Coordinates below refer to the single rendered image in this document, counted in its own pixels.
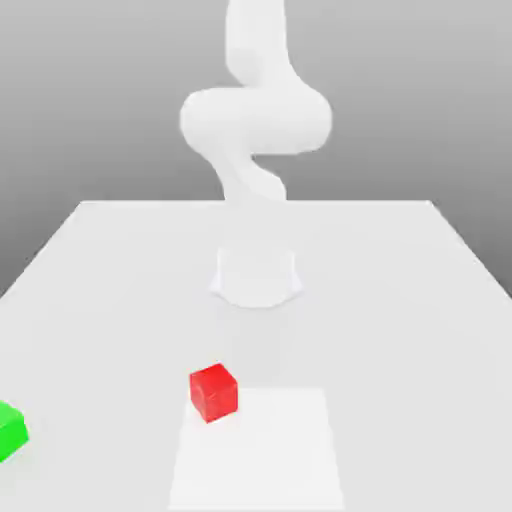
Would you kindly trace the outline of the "small red cube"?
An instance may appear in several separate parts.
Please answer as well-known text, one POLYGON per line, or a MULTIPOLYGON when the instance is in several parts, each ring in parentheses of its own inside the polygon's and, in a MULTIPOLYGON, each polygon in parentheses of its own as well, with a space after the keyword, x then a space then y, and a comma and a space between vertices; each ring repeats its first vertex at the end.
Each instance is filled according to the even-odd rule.
POLYGON ((222 363, 189 375, 191 402, 206 423, 238 410, 238 382, 222 363))

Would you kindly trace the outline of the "small green cube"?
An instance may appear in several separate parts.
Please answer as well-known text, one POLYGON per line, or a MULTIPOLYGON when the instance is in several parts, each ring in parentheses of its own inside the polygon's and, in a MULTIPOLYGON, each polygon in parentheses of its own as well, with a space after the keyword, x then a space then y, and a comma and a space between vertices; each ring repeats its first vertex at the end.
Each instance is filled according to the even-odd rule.
POLYGON ((23 413, 0 400, 0 462, 13 455, 28 440, 23 413))

